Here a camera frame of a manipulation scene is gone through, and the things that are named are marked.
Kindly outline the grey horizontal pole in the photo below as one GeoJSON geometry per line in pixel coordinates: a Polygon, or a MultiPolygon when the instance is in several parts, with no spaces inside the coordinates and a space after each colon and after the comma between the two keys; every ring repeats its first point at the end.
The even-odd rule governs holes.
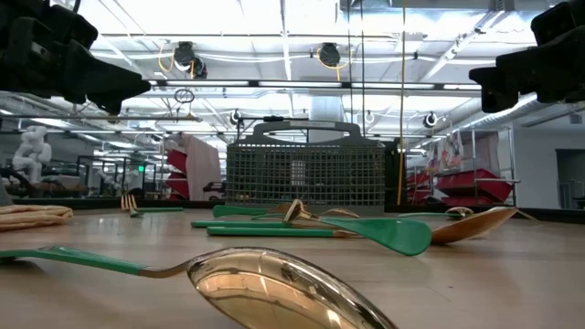
{"type": "Polygon", "coordinates": [[[35,119],[51,119],[51,120],[76,120],[76,121],[172,121],[172,122],[180,122],[180,121],[188,121],[188,122],[203,122],[202,118],[195,117],[195,116],[184,116],[184,117],[177,117],[177,116],[158,116],[158,117],[151,117],[151,116],[48,116],[48,115],[22,115],[22,114],[2,114],[0,113],[0,118],[2,119],[25,119],[25,120],[35,120],[35,119]]]}

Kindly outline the red plastic bin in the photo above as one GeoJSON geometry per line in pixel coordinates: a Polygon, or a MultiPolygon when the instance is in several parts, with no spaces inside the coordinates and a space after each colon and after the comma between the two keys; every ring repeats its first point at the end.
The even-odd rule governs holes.
{"type": "Polygon", "coordinates": [[[445,195],[443,202],[459,205],[503,204],[513,185],[485,169],[439,175],[435,188],[445,195]]]}
{"type": "Polygon", "coordinates": [[[167,164],[171,166],[170,175],[165,184],[171,189],[171,199],[188,200],[189,188],[186,176],[186,154],[171,150],[167,156],[167,164]]]}
{"type": "Polygon", "coordinates": [[[407,177],[407,202],[411,205],[424,205],[434,192],[434,183],[428,170],[414,172],[407,177]]]}

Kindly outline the black cabinet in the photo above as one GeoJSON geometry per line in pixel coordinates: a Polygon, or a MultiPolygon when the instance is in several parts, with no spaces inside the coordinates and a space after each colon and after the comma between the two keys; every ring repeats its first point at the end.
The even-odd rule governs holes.
{"type": "Polygon", "coordinates": [[[398,204],[399,182],[403,185],[406,179],[399,179],[399,167],[404,161],[400,160],[400,139],[393,138],[383,142],[385,146],[385,206],[396,206],[398,204]]]}

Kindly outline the metal shelf rack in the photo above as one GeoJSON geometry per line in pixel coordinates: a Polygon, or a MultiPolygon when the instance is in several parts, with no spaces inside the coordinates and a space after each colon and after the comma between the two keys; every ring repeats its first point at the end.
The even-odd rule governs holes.
{"type": "Polygon", "coordinates": [[[520,180],[516,173],[514,141],[514,130],[511,127],[471,130],[472,170],[488,170],[513,185],[508,199],[503,204],[493,205],[517,206],[517,185],[520,180]]]}

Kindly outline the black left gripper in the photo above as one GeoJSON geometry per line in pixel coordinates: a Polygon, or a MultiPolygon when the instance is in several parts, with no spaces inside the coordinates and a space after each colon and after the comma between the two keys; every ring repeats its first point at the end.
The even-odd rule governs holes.
{"type": "Polygon", "coordinates": [[[97,29],[81,0],[0,0],[0,90],[93,102],[119,114],[122,102],[151,89],[139,73],[92,56],[97,29]]]}

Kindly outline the pink curtain panel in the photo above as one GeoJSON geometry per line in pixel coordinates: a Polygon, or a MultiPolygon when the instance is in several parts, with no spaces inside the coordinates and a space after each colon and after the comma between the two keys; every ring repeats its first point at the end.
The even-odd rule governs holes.
{"type": "Polygon", "coordinates": [[[192,135],[186,137],[185,149],[189,199],[207,200],[203,188],[210,182],[221,181],[218,150],[192,135]]]}

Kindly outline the grey mesh silverware basket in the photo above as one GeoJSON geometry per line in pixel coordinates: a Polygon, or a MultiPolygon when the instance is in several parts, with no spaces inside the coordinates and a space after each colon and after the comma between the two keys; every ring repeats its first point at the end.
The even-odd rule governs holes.
{"type": "Polygon", "coordinates": [[[228,205],[274,207],[301,200],[318,213],[346,208],[378,216],[385,206],[385,145],[346,122],[264,122],[227,147],[228,205]]]}

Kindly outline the white column duct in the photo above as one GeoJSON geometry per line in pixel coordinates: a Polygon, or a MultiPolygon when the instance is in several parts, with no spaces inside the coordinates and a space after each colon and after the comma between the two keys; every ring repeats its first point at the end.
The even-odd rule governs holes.
{"type": "MultiPolygon", "coordinates": [[[[342,99],[339,96],[315,96],[311,98],[311,121],[343,122],[345,120],[342,99]]],[[[344,134],[337,131],[311,130],[310,143],[326,142],[342,138],[344,134]]]]}

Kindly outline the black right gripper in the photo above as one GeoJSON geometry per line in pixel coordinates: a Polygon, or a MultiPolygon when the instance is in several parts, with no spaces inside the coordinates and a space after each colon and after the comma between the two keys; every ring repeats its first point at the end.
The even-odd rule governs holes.
{"type": "Polygon", "coordinates": [[[537,52],[537,98],[585,101],[585,0],[566,0],[533,18],[537,47],[500,55],[495,67],[469,71],[481,86],[483,112],[511,109],[518,94],[533,92],[537,52]]]}

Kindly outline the silver ventilation duct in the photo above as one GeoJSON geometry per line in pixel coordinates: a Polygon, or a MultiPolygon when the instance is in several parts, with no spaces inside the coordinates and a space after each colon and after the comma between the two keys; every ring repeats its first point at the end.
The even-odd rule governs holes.
{"type": "Polygon", "coordinates": [[[536,93],[530,93],[521,96],[518,103],[507,110],[497,113],[478,112],[468,119],[464,119],[453,127],[447,128],[444,132],[453,134],[456,132],[469,131],[472,129],[495,128],[505,123],[512,122],[518,118],[531,115],[542,110],[574,110],[579,106],[585,105],[585,101],[576,103],[566,103],[564,101],[555,101],[552,103],[542,103],[537,100],[536,93]]]}

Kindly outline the green-handled gold spoon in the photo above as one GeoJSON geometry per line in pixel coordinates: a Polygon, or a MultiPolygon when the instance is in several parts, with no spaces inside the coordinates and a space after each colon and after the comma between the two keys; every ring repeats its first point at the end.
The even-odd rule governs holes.
{"type": "Polygon", "coordinates": [[[493,207],[451,225],[434,229],[431,234],[431,243],[444,245],[480,236],[499,227],[517,212],[516,207],[493,207]]]}
{"type": "Polygon", "coordinates": [[[65,246],[0,250],[0,261],[21,258],[152,279],[184,273],[208,303],[247,329],[399,329],[374,303],[334,274],[276,249],[218,249],[171,267],[65,246]]]}
{"type": "MultiPolygon", "coordinates": [[[[257,215],[257,216],[253,216],[250,219],[251,220],[260,220],[260,219],[264,219],[264,218],[283,218],[284,215],[286,214],[285,210],[271,210],[269,211],[267,214],[262,214],[262,215],[257,215]]],[[[326,210],[325,212],[320,213],[320,216],[325,216],[325,215],[337,215],[337,216],[342,216],[342,217],[350,217],[350,218],[360,218],[360,216],[348,209],[345,208],[331,208],[326,210]]]]}
{"type": "Polygon", "coordinates": [[[319,216],[306,211],[302,201],[294,199],[283,221],[299,220],[309,220],[356,233],[405,256],[419,255],[431,244],[431,228],[417,220],[319,216]]]}

